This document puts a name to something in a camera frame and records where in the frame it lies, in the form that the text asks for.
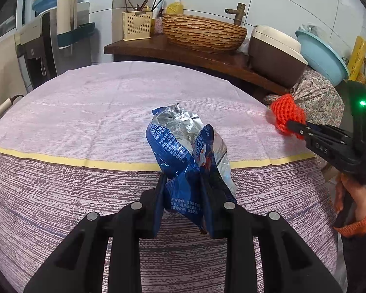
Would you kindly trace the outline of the person right hand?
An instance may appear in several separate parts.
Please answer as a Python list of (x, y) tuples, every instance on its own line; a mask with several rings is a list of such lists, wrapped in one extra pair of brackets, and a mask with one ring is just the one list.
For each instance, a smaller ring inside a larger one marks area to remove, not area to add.
[(366, 218), (366, 185), (352, 176), (338, 174), (335, 187), (335, 227), (342, 228)]

